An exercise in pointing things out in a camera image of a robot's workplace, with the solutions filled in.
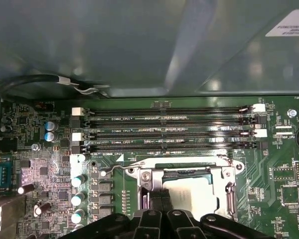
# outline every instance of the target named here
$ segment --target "gray metal panel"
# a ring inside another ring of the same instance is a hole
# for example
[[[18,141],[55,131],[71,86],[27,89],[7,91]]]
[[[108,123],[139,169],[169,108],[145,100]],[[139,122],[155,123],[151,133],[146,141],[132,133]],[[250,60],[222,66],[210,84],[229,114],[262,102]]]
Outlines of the gray metal panel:
[[[60,74],[109,84],[113,97],[299,93],[299,37],[265,37],[297,8],[299,0],[0,0],[0,78]]]

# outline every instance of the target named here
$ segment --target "motherboard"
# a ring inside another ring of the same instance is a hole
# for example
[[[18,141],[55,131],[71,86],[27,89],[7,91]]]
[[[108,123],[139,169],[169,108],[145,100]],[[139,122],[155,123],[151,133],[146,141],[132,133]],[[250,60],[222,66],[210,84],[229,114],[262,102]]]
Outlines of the motherboard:
[[[132,218],[162,188],[197,220],[299,239],[299,96],[1,106],[0,195],[25,196],[17,239]]]

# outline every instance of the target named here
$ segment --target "silver capacitor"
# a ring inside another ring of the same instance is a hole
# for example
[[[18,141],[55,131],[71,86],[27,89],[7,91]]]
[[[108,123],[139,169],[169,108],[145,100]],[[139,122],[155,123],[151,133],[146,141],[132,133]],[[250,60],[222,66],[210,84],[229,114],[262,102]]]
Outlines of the silver capacitor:
[[[47,141],[47,142],[53,142],[53,143],[55,143],[56,141],[58,141],[58,139],[59,139],[59,135],[58,135],[57,133],[55,133],[55,132],[51,132],[51,131],[49,131],[49,132],[47,132],[47,133],[44,135],[44,139],[45,139],[45,141]]]
[[[47,123],[44,124],[44,127],[47,131],[57,131],[59,125],[56,122],[48,121]]]

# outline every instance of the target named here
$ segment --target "sticker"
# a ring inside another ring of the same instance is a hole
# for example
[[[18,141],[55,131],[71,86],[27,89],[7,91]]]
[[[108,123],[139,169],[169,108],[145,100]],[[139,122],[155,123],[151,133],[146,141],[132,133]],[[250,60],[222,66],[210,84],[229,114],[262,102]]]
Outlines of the sticker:
[[[289,13],[266,36],[299,36],[299,9]]]

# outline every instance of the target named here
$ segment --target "black cable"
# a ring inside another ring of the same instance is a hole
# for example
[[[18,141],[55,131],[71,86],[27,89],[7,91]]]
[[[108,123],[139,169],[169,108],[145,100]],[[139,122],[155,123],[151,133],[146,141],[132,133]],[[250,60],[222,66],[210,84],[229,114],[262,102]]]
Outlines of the black cable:
[[[11,96],[8,92],[17,86],[31,84],[31,83],[43,83],[51,82],[58,83],[59,76],[56,75],[28,75],[28,76],[17,76],[4,80],[0,84],[0,98],[7,101],[17,102],[20,104],[29,105],[35,107],[35,100],[29,100],[20,96]],[[78,84],[80,88],[88,88],[89,86],[86,83],[79,82],[71,79],[71,83]]]

